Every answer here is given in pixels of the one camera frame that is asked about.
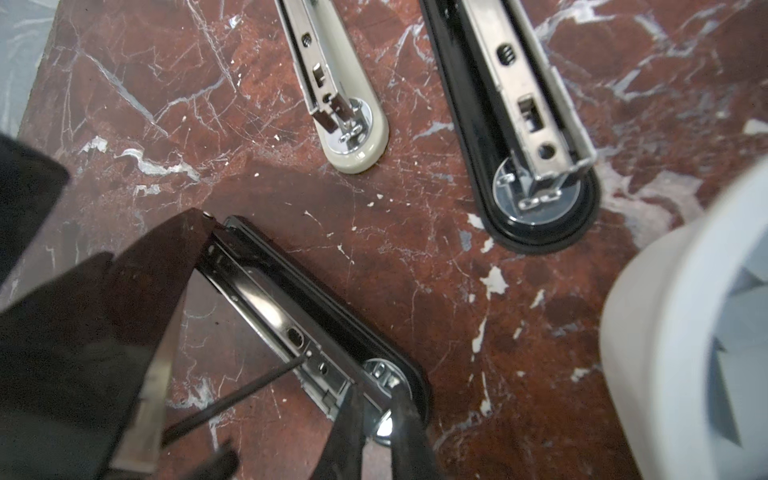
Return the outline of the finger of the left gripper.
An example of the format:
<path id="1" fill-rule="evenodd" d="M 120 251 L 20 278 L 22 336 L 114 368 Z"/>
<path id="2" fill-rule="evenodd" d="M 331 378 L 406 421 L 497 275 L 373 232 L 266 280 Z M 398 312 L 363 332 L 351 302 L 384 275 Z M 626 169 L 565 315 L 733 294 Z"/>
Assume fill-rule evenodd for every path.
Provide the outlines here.
<path id="1" fill-rule="evenodd" d="M 47 155 L 1 135 L 1 279 L 6 280 L 70 180 Z"/>
<path id="2" fill-rule="evenodd" d="M 215 220 L 198 209 L 98 253 L 1 315 L 1 475 L 97 479 Z"/>

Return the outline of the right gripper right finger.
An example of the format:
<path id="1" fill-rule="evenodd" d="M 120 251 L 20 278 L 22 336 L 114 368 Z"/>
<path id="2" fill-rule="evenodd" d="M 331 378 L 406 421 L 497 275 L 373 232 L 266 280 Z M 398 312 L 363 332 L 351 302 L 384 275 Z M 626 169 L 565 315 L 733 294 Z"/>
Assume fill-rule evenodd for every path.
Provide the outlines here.
<path id="1" fill-rule="evenodd" d="M 403 384 L 392 391 L 391 412 L 392 478 L 443 479 L 419 412 Z"/>

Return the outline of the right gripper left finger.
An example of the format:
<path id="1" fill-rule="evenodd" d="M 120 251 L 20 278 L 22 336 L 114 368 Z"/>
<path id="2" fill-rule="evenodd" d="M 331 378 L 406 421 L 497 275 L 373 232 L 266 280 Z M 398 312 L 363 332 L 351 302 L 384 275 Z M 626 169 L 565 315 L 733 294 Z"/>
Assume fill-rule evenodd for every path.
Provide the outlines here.
<path id="1" fill-rule="evenodd" d="M 364 398 L 359 386 L 353 384 L 345 395 L 320 459 L 310 476 L 312 480 L 361 479 L 365 445 L 363 423 Z"/>

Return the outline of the black stapler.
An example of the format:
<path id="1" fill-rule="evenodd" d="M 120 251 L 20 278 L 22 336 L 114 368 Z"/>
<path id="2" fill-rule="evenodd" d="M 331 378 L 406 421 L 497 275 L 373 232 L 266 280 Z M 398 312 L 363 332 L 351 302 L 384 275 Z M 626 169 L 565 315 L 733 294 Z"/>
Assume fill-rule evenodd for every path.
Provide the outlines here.
<path id="1" fill-rule="evenodd" d="M 575 244 L 598 214 L 598 155 L 522 3 L 420 7 L 486 231 L 526 255 Z"/>
<path id="2" fill-rule="evenodd" d="M 329 420 L 357 385 L 363 431 L 387 446 L 392 390 L 403 384 L 429 423 L 434 400 L 424 369 L 247 219 L 214 227 L 198 270 L 281 360 L 306 358 L 294 373 Z"/>

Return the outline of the beige stapler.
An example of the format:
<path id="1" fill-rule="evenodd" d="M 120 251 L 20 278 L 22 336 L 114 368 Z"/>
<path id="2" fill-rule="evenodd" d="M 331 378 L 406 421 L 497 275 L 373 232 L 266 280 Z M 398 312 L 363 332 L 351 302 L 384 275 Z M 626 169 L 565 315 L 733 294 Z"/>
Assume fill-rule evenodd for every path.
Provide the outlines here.
<path id="1" fill-rule="evenodd" d="M 386 150 L 389 123 L 334 3 L 275 5 L 328 162 L 344 174 L 370 169 Z"/>

